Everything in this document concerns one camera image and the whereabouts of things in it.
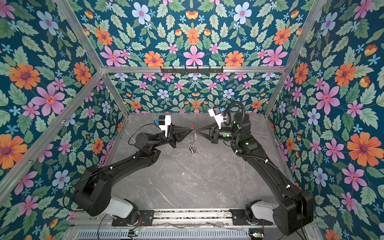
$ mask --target aluminum frame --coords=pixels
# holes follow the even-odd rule
[[[0,181],[0,202],[3,202],[24,177],[31,166],[44,152],[46,147],[59,133],[65,121],[70,119],[72,114],[84,102],[86,96],[96,87],[103,73],[97,71],[87,84],[76,94],[72,101],[64,108],[64,110],[53,120],[52,124],[40,135],[40,137],[32,144],[21,159],[10,169],[10,171]]]
[[[324,6],[324,4],[327,2],[327,0],[315,0],[315,2],[312,5],[312,8],[307,16],[307,19],[304,22],[303,29],[301,30],[301,33],[299,37],[297,38],[296,44],[293,47],[293,50],[291,54],[289,55],[287,65],[286,65],[286,71],[283,73],[283,75],[280,77],[275,90],[273,91],[271,98],[269,99],[268,107],[264,112],[264,116],[267,118],[269,113],[271,112],[273,105],[276,103],[280,92],[282,91],[284,87],[285,80],[289,77],[289,74],[292,72],[292,68],[299,57],[299,54],[301,52],[301,49],[304,47],[304,44],[307,40],[307,37],[312,30],[317,18],[319,17],[321,10]]]

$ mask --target light blue flower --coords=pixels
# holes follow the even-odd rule
[[[56,76],[57,76],[57,77],[61,77],[61,76],[63,75],[63,73],[60,72],[60,70],[57,70],[57,72],[55,72],[55,73],[56,73]]]
[[[60,38],[61,40],[63,40],[63,33],[61,31],[57,31],[56,30],[56,33],[57,33],[57,38]]]
[[[37,234],[41,231],[41,225],[40,226],[35,226],[35,230],[32,232],[32,234],[35,234],[37,236]]]
[[[32,5],[29,5],[29,3],[26,4],[26,8],[30,11],[30,12],[34,12],[35,10],[33,9],[33,6]]]
[[[370,62],[369,63],[369,65],[372,65],[373,63],[374,64],[377,64],[377,60],[379,60],[381,57],[376,57],[376,54],[374,54],[373,56],[372,56],[372,59],[368,59],[368,62]]]
[[[198,21],[201,22],[201,23],[203,23],[204,20],[205,20],[204,15],[203,15],[203,16],[200,15]]]
[[[358,124],[358,123],[356,124],[356,126],[353,126],[352,128],[354,129],[353,132],[358,132],[358,133],[360,133],[360,131],[362,130],[362,127],[359,127],[359,124]]]
[[[16,116],[16,114],[20,114],[20,110],[21,108],[16,108],[16,106],[13,106],[13,109],[9,110],[9,112]]]
[[[40,187],[41,184],[44,182],[44,180],[42,180],[41,178],[39,178],[39,180],[36,180],[35,183],[36,183],[36,187]]]
[[[17,130],[17,125],[14,125],[13,127],[11,125],[7,125],[7,128],[8,130],[5,131],[5,133],[11,133],[11,135],[13,135],[15,132],[18,132],[19,130]]]
[[[230,17],[233,17],[233,15],[235,15],[236,13],[233,11],[233,9],[230,11],[230,12],[228,12],[228,15],[230,16]]]
[[[3,46],[3,49],[2,49],[3,52],[6,51],[8,54],[10,54],[10,52],[13,52],[13,49],[10,49],[11,46],[10,46],[9,44],[5,46],[5,45],[2,43],[1,45]]]

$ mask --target floral wallpaper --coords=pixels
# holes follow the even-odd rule
[[[105,66],[276,66],[286,63],[312,4],[85,0],[76,15]]]
[[[384,239],[384,1],[330,1],[270,114],[327,240]]]
[[[106,163],[123,120],[100,81],[3,203],[0,239],[62,239],[76,215],[73,186],[87,167]]]
[[[0,39],[2,178],[95,70],[50,1],[1,0]]]

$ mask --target wire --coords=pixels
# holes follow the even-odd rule
[[[154,124],[154,123],[148,123],[148,124],[145,124],[145,125],[141,126],[138,130],[136,130],[136,132],[134,132],[134,133],[131,135],[131,137],[130,137],[129,140],[128,140],[128,144],[131,145],[131,146],[134,146],[134,144],[130,144],[130,143],[129,143],[130,140],[132,139],[132,137],[133,137],[133,136],[134,136],[140,129],[142,129],[143,127],[148,126],[148,125],[155,125],[156,127],[158,127],[158,125],[156,125],[156,124]]]
[[[99,229],[100,229],[100,226],[101,226],[101,222],[104,220],[104,218],[105,218],[107,215],[108,215],[108,214],[106,214],[106,215],[102,218],[102,220],[100,221],[99,227],[97,228],[97,239],[98,239],[98,240],[100,240],[100,238],[99,238]]]

